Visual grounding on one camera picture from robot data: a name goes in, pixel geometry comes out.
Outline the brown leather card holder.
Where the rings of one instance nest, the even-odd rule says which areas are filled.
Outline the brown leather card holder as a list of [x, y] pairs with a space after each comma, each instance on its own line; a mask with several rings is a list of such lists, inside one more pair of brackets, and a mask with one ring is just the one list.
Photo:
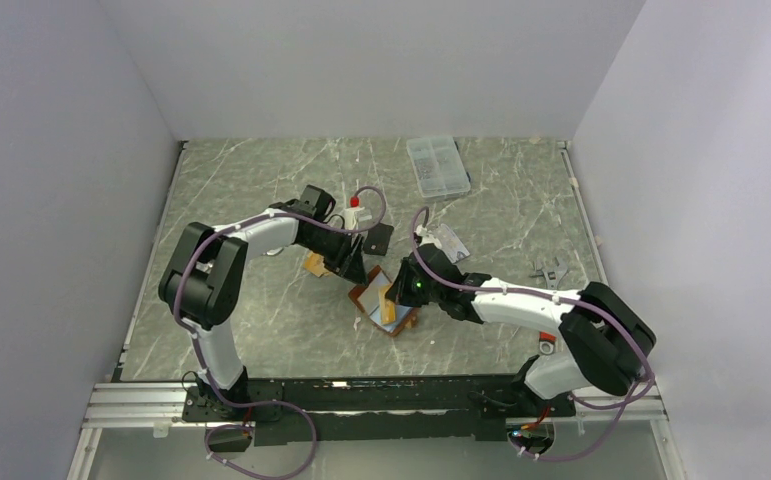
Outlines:
[[420, 309], [395, 305], [394, 314], [384, 317], [381, 307], [386, 303], [384, 294], [391, 286], [390, 276], [379, 266], [367, 274], [368, 285], [356, 285], [348, 298], [358, 310], [360, 317], [369, 320], [376, 328], [390, 337], [399, 335], [405, 329], [412, 329], [419, 323]]

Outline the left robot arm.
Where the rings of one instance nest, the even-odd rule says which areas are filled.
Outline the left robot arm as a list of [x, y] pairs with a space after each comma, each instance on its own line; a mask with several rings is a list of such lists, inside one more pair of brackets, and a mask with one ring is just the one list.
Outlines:
[[362, 257], [368, 221], [352, 227], [329, 224], [336, 201], [308, 185], [302, 194], [225, 226], [199, 222], [183, 230], [158, 286], [176, 323], [193, 344], [201, 384], [212, 389], [209, 407], [225, 420], [248, 406], [247, 369], [236, 350], [229, 319], [236, 309], [247, 264], [271, 251], [300, 246], [321, 256], [326, 270], [358, 285], [367, 283]]

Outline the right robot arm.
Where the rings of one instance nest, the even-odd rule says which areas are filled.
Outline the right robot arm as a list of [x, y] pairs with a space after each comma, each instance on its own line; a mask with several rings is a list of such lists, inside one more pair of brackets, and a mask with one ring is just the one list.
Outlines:
[[535, 415], [550, 399], [595, 387], [624, 396], [651, 379], [647, 360], [654, 332], [606, 284], [580, 290], [534, 289], [486, 273], [463, 273], [432, 244], [406, 256], [385, 298], [399, 306], [435, 304], [451, 318], [476, 324], [509, 324], [549, 333], [565, 349], [527, 360], [512, 388], [518, 411]]

